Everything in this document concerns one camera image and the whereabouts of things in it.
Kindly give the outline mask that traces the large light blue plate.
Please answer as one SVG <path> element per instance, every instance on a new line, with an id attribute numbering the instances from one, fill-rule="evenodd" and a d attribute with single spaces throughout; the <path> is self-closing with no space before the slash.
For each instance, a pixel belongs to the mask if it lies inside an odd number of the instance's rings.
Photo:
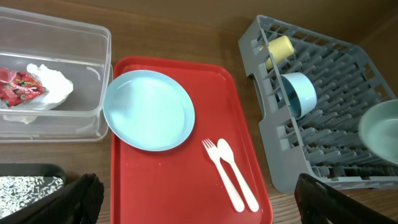
<path id="1" fill-rule="evenodd" d="M 181 145 L 195 125 L 195 108 L 173 78 L 152 70 L 123 73 L 109 85 L 103 114 L 120 140 L 143 151 Z"/>

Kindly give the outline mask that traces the white plastic spoon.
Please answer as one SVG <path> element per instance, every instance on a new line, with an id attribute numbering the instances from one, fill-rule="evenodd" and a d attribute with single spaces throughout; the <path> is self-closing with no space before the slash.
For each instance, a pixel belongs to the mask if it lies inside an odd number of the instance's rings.
<path id="1" fill-rule="evenodd" d="M 246 202 L 248 204 L 249 209 L 252 212 L 258 212 L 259 211 L 259 203 L 257 199 L 255 198 L 252 190 L 248 186 L 248 183 L 246 182 L 245 178 L 243 177 L 241 171 L 239 170 L 235 159 L 234 159 L 234 153 L 230 145 L 225 139 L 219 139 L 217 142 L 217 147 L 221 151 L 220 152 L 220 157 L 226 161 L 232 168 L 237 181 L 239 183 L 239 186 L 242 190 L 242 193 L 244 195 L 244 198 L 246 199 Z"/>

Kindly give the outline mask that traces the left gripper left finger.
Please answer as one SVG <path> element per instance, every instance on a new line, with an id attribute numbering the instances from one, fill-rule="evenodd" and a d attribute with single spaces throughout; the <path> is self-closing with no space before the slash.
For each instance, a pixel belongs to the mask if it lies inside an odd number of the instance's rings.
<path id="1" fill-rule="evenodd" d="M 84 174 L 62 189 L 1 219 L 3 224 L 95 224 L 104 200 L 104 184 Z"/>

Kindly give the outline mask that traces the white plastic fork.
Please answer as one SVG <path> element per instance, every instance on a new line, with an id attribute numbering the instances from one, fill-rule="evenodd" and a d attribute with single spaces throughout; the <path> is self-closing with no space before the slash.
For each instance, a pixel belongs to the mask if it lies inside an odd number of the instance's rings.
<path id="1" fill-rule="evenodd" d="M 243 202 L 242 198 L 240 197 L 238 191 L 236 190 L 235 186 L 231 182 L 230 178 L 226 174 L 223 166 L 221 165 L 221 157 L 220 157 L 220 152 L 219 152 L 218 148 L 209 139 L 202 140 L 202 144 L 204 145 L 204 147 L 209 155 L 209 158 L 213 161 L 213 163 L 215 164 L 215 166 L 219 172 L 221 180 L 223 181 L 223 184 L 228 193 L 229 199 L 231 200 L 231 203 L 233 204 L 234 209 L 239 213 L 243 212 L 245 209 L 244 202 Z"/>

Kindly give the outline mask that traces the grey dishwasher rack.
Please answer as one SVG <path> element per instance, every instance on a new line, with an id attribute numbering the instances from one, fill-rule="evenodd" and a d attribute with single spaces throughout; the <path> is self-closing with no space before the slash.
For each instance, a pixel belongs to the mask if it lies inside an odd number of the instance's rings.
<path id="1" fill-rule="evenodd" d="M 293 55 L 276 64 L 269 42 L 286 35 Z M 306 173 L 336 188 L 397 187 L 397 166 L 366 149 L 358 124 L 365 112 L 394 94 L 359 46 L 258 15 L 239 40 L 246 75 L 261 107 L 259 129 L 274 187 L 294 191 Z M 294 118 L 281 75 L 300 72 L 315 87 L 317 105 Z"/>

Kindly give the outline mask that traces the red snack wrapper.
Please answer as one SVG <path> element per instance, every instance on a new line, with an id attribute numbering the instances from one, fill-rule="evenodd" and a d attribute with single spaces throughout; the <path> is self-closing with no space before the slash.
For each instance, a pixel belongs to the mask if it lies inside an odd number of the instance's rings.
<path id="1" fill-rule="evenodd" d="M 48 90 L 28 72 L 1 67 L 1 101 L 8 108 L 44 95 Z"/>

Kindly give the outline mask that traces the crumpled white tissue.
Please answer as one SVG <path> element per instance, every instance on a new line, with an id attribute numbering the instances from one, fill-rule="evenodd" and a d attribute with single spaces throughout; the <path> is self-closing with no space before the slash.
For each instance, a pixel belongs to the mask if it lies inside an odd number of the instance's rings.
<path id="1" fill-rule="evenodd" d="M 34 110 L 47 111 L 61 105 L 73 91 L 73 83 L 61 72 L 52 70 L 44 64 L 37 66 L 33 63 L 27 65 L 25 72 L 38 78 L 41 84 L 48 90 L 44 95 L 38 96 L 33 100 L 26 101 L 17 106 L 8 108 L 1 101 L 2 109 L 10 110 Z"/>

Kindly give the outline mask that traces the mint green bowl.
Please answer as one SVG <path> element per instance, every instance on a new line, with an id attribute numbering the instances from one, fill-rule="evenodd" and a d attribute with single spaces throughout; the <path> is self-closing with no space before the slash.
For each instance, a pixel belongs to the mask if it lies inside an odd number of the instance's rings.
<path id="1" fill-rule="evenodd" d="M 373 154 L 397 165 L 397 100 L 379 103 L 365 112 L 358 125 L 361 142 Z"/>

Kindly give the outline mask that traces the small light blue bowl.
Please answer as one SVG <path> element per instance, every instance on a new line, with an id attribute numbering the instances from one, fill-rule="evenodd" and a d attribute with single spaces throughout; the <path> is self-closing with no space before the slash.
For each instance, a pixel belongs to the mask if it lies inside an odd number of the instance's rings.
<path id="1" fill-rule="evenodd" d="M 299 72 L 280 76 L 294 118 L 303 118 L 317 105 L 317 93 L 310 79 Z"/>

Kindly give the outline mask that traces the black waste tray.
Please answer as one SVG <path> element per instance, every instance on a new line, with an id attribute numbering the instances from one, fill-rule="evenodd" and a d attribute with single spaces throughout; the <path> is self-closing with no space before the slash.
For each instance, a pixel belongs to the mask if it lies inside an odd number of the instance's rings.
<path id="1" fill-rule="evenodd" d="M 2 176 L 54 176 L 62 178 L 64 183 L 66 181 L 66 172 L 54 164 L 2 163 Z"/>

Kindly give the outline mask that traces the yellow plastic cup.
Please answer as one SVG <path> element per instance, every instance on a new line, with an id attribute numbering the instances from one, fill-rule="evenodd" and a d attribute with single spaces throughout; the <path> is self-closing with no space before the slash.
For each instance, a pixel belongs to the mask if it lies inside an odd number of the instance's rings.
<path id="1" fill-rule="evenodd" d="M 269 52 L 273 55 L 276 64 L 280 64 L 281 61 L 287 59 L 294 54 L 295 49 L 290 39 L 283 35 L 269 42 Z"/>

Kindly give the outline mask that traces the red plastic tray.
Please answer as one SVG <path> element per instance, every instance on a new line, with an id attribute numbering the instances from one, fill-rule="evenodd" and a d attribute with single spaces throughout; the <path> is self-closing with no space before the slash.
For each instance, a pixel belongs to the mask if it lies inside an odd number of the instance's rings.
<path id="1" fill-rule="evenodd" d="M 170 76 L 195 107 L 195 126 L 180 146 L 146 152 L 112 138 L 111 223 L 271 223 L 271 201 L 257 160 L 233 77 L 204 63 L 129 56 L 114 76 L 138 69 Z M 225 139 L 259 202 L 259 210 L 237 212 L 202 140 Z"/>

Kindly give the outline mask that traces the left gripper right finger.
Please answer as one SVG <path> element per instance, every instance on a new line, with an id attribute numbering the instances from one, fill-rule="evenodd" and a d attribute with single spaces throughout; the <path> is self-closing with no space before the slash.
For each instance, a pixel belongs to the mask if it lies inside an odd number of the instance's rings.
<path id="1" fill-rule="evenodd" d="M 298 176 L 294 196 L 303 224 L 397 224 L 308 174 Z"/>

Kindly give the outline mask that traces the food leftovers rice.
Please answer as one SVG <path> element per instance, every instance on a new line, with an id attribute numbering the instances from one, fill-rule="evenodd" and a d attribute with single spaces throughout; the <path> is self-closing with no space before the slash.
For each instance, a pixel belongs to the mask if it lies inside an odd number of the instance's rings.
<path id="1" fill-rule="evenodd" d="M 60 177 L 2 176 L 1 218 L 56 192 L 64 186 Z"/>

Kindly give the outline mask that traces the clear plastic bin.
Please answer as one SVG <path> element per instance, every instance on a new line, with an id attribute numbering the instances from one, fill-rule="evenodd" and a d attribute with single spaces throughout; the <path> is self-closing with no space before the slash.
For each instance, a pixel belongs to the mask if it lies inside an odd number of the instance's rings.
<path id="1" fill-rule="evenodd" d="M 37 78 L 61 73 L 73 91 L 50 110 L 1 101 L 1 142 L 98 141 L 108 125 L 104 96 L 112 80 L 111 33 L 102 26 L 1 8 L 1 67 Z"/>

